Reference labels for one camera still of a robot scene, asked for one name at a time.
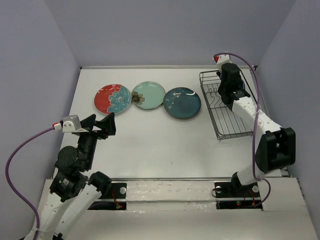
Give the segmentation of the mint green flower plate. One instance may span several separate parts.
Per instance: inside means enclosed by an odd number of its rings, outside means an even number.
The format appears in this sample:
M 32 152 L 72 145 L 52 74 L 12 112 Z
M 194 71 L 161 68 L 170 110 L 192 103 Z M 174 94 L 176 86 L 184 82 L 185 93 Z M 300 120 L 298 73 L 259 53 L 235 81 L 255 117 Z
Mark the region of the mint green flower plate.
M 134 87 L 131 101 L 143 110 L 152 110 L 163 103 L 165 94 L 165 89 L 159 83 L 144 81 Z

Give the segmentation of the dark teal blossom plate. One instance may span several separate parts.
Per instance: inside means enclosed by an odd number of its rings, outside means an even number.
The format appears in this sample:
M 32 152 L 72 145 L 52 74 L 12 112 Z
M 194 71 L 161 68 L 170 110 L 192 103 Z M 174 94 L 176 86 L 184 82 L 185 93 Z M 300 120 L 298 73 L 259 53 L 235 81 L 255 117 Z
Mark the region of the dark teal blossom plate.
M 173 118 L 188 120 L 195 117 L 202 106 L 199 95 L 187 87 L 169 90 L 163 98 L 165 111 Z

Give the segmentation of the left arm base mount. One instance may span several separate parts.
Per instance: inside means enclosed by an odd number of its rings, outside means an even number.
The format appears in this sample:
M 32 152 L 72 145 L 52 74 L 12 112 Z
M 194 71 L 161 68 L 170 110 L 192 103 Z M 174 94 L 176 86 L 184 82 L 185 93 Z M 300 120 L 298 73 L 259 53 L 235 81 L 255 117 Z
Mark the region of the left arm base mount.
M 96 200 L 88 210 L 92 211 L 124 211 L 127 209 L 127 183 L 113 182 L 111 189 Z

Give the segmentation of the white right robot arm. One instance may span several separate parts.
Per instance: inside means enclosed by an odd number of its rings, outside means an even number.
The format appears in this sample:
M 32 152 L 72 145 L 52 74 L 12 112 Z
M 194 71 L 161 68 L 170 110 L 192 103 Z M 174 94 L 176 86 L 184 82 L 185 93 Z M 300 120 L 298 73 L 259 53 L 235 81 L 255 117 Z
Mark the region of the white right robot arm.
M 232 175 L 227 190 L 242 196 L 249 186 L 267 174 L 291 166 L 296 161 L 296 133 L 271 120 L 245 90 L 240 68 L 222 64 L 218 93 L 222 102 L 252 130 L 252 164 Z

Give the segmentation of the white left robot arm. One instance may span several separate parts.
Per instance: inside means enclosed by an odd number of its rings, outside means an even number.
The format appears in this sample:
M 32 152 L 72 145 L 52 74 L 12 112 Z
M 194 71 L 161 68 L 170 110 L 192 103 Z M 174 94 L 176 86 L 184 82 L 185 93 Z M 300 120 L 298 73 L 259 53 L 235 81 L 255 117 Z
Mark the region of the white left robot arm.
M 76 146 L 67 145 L 58 152 L 54 164 L 57 173 L 27 240 L 65 240 L 76 219 L 111 191 L 108 176 L 98 171 L 87 177 L 84 172 L 92 168 L 97 141 L 116 134 L 115 114 L 111 112 L 102 120 L 96 120 L 95 114 L 83 120 L 69 115 L 54 123 L 53 128 L 78 136 L 78 141 Z

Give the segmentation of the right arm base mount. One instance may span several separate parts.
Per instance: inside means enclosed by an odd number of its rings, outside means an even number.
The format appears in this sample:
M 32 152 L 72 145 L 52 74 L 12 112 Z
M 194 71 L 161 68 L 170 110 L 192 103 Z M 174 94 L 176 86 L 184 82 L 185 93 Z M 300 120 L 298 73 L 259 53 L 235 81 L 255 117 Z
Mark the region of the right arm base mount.
M 211 195 L 216 200 L 218 210 L 262 209 L 261 196 L 257 183 L 237 189 L 229 181 L 214 183 Z

